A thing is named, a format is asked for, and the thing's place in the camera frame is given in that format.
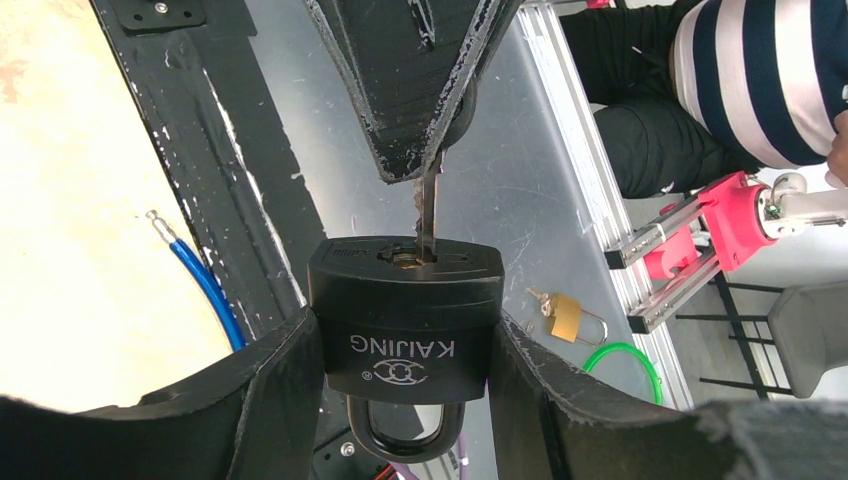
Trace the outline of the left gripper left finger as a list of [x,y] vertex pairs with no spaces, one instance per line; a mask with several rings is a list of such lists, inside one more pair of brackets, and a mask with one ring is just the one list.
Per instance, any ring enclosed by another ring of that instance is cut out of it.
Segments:
[[303,310],[131,407],[63,413],[1,400],[5,479],[305,479],[324,385]]

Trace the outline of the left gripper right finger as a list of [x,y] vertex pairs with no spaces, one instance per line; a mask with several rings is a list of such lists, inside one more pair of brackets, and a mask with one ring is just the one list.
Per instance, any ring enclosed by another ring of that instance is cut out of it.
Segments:
[[511,318],[488,398],[502,479],[843,479],[847,406],[714,401],[677,411],[555,355]]

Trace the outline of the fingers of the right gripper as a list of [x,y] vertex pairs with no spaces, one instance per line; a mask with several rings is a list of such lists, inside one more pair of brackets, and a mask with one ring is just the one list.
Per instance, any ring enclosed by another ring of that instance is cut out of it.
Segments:
[[308,1],[379,178],[418,179],[445,145],[518,1]]

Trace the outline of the black fob key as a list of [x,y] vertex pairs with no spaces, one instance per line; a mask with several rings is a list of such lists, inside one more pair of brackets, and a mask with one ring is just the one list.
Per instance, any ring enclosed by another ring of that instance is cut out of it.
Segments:
[[477,78],[473,75],[451,119],[445,138],[428,171],[414,181],[414,200],[419,212],[415,232],[415,256],[420,264],[436,261],[436,212],[438,176],[443,172],[447,150],[468,131],[476,110]]

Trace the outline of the black padlock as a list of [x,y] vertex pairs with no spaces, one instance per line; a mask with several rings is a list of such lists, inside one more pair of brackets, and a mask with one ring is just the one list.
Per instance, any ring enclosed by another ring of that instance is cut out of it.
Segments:
[[[407,236],[326,239],[307,266],[327,384],[343,393],[350,428],[368,452],[423,463],[457,442],[466,404],[483,397],[505,270],[491,246],[441,240],[425,262]],[[375,402],[437,405],[424,438],[379,430]]]

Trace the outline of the blue cable lock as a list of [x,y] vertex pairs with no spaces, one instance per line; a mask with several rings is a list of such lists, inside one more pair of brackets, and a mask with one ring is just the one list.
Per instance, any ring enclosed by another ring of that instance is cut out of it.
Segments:
[[204,266],[188,244],[177,236],[176,232],[156,210],[149,210],[145,213],[145,216],[206,297],[231,350],[238,351],[244,348],[247,344],[246,338],[215,276]]

